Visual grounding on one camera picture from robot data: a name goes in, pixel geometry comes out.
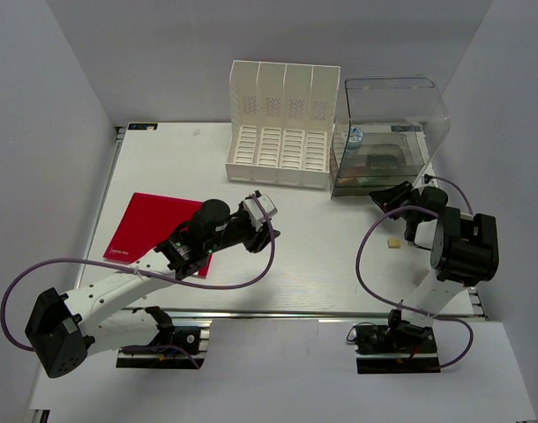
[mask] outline cable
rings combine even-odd
[[[371,322],[361,322],[361,323],[358,323],[358,324],[354,324],[351,329],[349,330],[349,332],[347,333],[346,335],[346,342],[355,342],[355,339],[357,338],[357,336],[355,335],[353,338],[349,338],[349,335],[351,335],[351,332],[354,331],[354,329],[357,327],[357,326],[363,326],[364,324],[370,324],[371,326],[376,326],[376,324],[374,323],[371,323]]]
[[[371,225],[371,227],[369,228],[369,230],[367,231],[365,236],[363,236],[363,239],[361,241],[361,245],[359,246],[359,249],[357,250],[357,256],[355,258],[355,275],[357,276],[357,280],[359,281],[359,284],[362,286],[362,288],[365,290],[365,292],[368,293],[371,297],[375,298],[376,300],[379,300],[379,301],[381,301],[381,302],[383,302],[385,304],[388,304],[389,306],[396,307],[396,308],[403,308],[403,309],[408,310],[408,311],[413,311],[413,312],[421,314],[421,315],[426,315],[428,317],[432,317],[432,318],[434,318],[436,320],[439,320],[439,321],[457,322],[457,323],[460,323],[460,324],[462,324],[463,326],[465,326],[467,328],[467,330],[469,331],[469,341],[467,342],[467,346],[465,347],[465,349],[456,358],[454,358],[453,360],[450,360],[450,361],[448,361],[448,362],[446,362],[444,364],[441,364],[439,366],[429,368],[429,370],[439,370],[439,369],[442,369],[442,368],[452,366],[453,364],[457,363],[458,361],[460,361],[461,359],[463,359],[463,357],[465,357],[467,355],[467,353],[471,349],[471,346],[473,345],[473,340],[474,340],[474,333],[473,333],[473,328],[471,328],[471,325],[469,325],[469,323],[467,323],[467,322],[465,322],[465,321],[463,321],[461,319],[456,319],[454,317],[442,317],[442,316],[439,316],[439,315],[432,315],[431,313],[428,313],[427,311],[424,311],[424,310],[420,310],[419,308],[409,307],[409,306],[406,306],[406,305],[402,304],[401,302],[394,302],[394,301],[387,300],[385,297],[382,297],[382,296],[378,295],[377,293],[374,293],[373,291],[371,291],[371,289],[363,281],[361,271],[359,269],[360,263],[361,263],[361,256],[362,256],[362,253],[363,253],[363,248],[367,244],[367,241],[371,237],[371,234],[373,233],[373,231],[375,229],[377,229],[377,227],[381,223],[383,223],[383,221],[390,218],[392,215],[399,214],[401,212],[410,212],[410,211],[412,211],[412,212],[418,212],[419,211],[419,212],[422,212],[422,213],[426,213],[426,214],[429,214],[430,216],[437,219],[437,213],[435,213],[432,210],[424,209],[423,207],[418,207],[417,205],[404,205],[402,207],[399,207],[398,209],[394,209],[394,210],[391,210],[391,211],[385,213],[383,216],[381,216],[379,219],[377,219],[375,221],[375,223],[373,223]]]
[[[463,200],[465,200],[465,204],[467,205],[467,208],[469,209],[469,214],[473,216],[473,207],[471,207],[471,203],[469,203],[469,199],[465,195],[465,192],[463,192],[463,189],[461,189],[457,183],[447,178],[442,178],[441,176],[434,176],[433,174],[424,175],[424,182],[428,183],[430,179],[437,179],[438,181],[445,182],[451,185],[452,187],[454,187],[461,194],[461,196],[463,197]]]
[[[202,285],[202,284],[195,284],[193,282],[187,282],[178,280],[175,278],[171,278],[169,276],[161,275],[159,273],[154,273],[153,271],[143,271],[138,270],[138,274],[142,276],[146,276],[148,278],[156,278],[165,280],[167,282],[170,282],[174,285],[181,285],[181,286],[188,286],[190,288],[197,288],[197,289],[211,289],[211,290],[230,290],[230,289],[240,289],[245,288],[246,286],[250,286],[261,280],[267,272],[271,269],[271,266],[273,266],[273,260],[275,258],[275,231],[273,230],[273,224],[271,223],[271,218],[259,202],[259,200],[255,196],[251,196],[253,201],[255,201],[256,205],[259,207],[259,210],[263,214],[263,217],[265,219],[265,222],[267,222],[267,226],[269,228],[269,237],[271,238],[271,254],[269,255],[269,261],[267,262],[267,266],[263,269],[261,273],[259,273],[258,276],[256,276],[254,279],[244,282],[242,284],[237,285],[229,285],[229,286],[216,286],[216,285]],[[3,299],[1,300],[1,308],[0,308],[0,323],[1,328],[3,329],[3,334],[8,339],[11,344],[16,346],[17,348],[33,352],[34,349],[29,346],[22,344],[19,342],[10,332],[8,329],[8,323],[6,321],[6,307],[8,305],[8,299],[11,296],[12,290],[14,287],[24,278],[24,276],[28,275],[29,273],[40,269],[41,267],[50,265],[50,264],[56,264],[56,263],[77,263],[77,264],[85,264],[89,266],[96,266],[96,267],[104,267],[106,269],[112,269],[113,271],[119,271],[121,273],[134,273],[134,268],[128,267],[128,266],[122,266],[120,264],[113,264],[113,263],[104,263],[104,262],[97,262],[95,260],[88,260],[85,258],[74,258],[74,257],[61,257],[61,258],[52,258],[49,260],[44,260],[43,262],[39,262],[37,264],[33,264],[32,266],[28,267],[26,270],[22,271],[6,288],[6,291],[4,292]]]
[[[126,351],[126,352],[149,351],[149,350],[155,350],[155,349],[177,350],[182,355],[184,355],[187,359],[189,359],[194,367],[196,367],[197,369],[200,368],[197,361],[192,357],[192,355],[186,352],[183,348],[176,345],[130,345],[130,346],[123,346],[121,348],[122,351]]]
[[[431,249],[429,249],[428,247],[423,247],[422,245],[418,245],[416,243],[413,243],[412,247],[414,247],[415,249],[423,249],[424,251],[431,251]]]
[[[416,353],[418,353],[418,344],[414,345],[414,348],[412,349],[412,352],[410,353],[410,355],[408,357],[405,358],[405,360],[410,361],[411,359],[414,358]]]
[[[177,350],[170,350],[169,352],[166,352],[163,354],[163,358],[166,359],[167,357],[171,357],[172,355],[175,355],[177,353]]]

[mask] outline white table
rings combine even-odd
[[[134,192],[192,200],[219,198],[234,211],[253,189],[260,189],[279,209],[273,224],[281,231],[273,268],[262,281],[226,292],[173,286],[148,295],[137,305],[233,311],[388,312],[389,306],[369,297],[355,278],[355,253],[380,210],[367,197],[331,200],[328,190],[229,182],[225,162],[230,138],[229,123],[160,123],[157,130],[128,130],[89,258],[102,259]],[[362,274],[371,288],[395,301],[406,298],[429,268],[428,252],[406,245],[387,248],[386,240],[402,238],[403,231],[402,222],[385,222],[371,237],[362,259]],[[205,282],[231,285],[249,280],[265,267],[268,256],[268,249],[257,255],[239,246],[221,251],[213,257]],[[86,268],[81,286],[109,273]],[[457,296],[444,312],[471,315],[468,294]]]

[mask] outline white tabletop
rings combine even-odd
[[[351,323],[216,321],[199,370],[116,368],[101,352],[58,379],[40,372],[33,409],[49,423],[482,422],[534,419],[501,323],[473,323],[469,355],[441,374],[358,375]],[[440,360],[467,342],[434,326]]]
[[[380,216],[367,198],[330,199],[328,190],[295,189],[229,182],[226,157],[229,123],[160,123],[157,130],[128,130],[112,176],[89,258],[101,260],[134,192],[237,204],[253,189],[271,197],[281,231],[269,274],[254,286],[213,292],[172,286],[148,295],[138,306],[234,311],[385,313],[389,306],[369,297],[355,278],[355,253],[365,231]],[[406,298],[429,268],[429,253],[386,240],[402,238],[402,222],[380,227],[363,253],[362,274],[377,293],[394,301]],[[269,248],[253,255],[237,246],[217,253],[205,283],[231,285],[257,276]],[[110,271],[86,268],[81,286]],[[470,315],[466,292],[445,313]]]

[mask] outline metal base plate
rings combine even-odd
[[[377,344],[371,338],[382,333],[386,325],[357,326],[355,344],[357,345],[357,373],[359,375],[402,374],[402,373],[439,373],[436,340],[425,340],[418,346],[412,359],[412,351],[394,349],[387,343]]]
[[[201,338],[204,335],[198,326],[176,326],[170,345],[183,348],[193,356],[200,367],[205,360],[204,351],[201,350]],[[192,362],[179,352],[172,350],[139,351],[118,353],[117,368],[185,368],[196,370]]]

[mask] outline red folder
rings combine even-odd
[[[176,226],[191,219],[200,208],[199,201],[153,196],[136,192],[131,196],[120,225],[104,253],[104,258],[123,263],[134,263],[147,251],[166,240]],[[206,277],[208,265],[198,272]]]

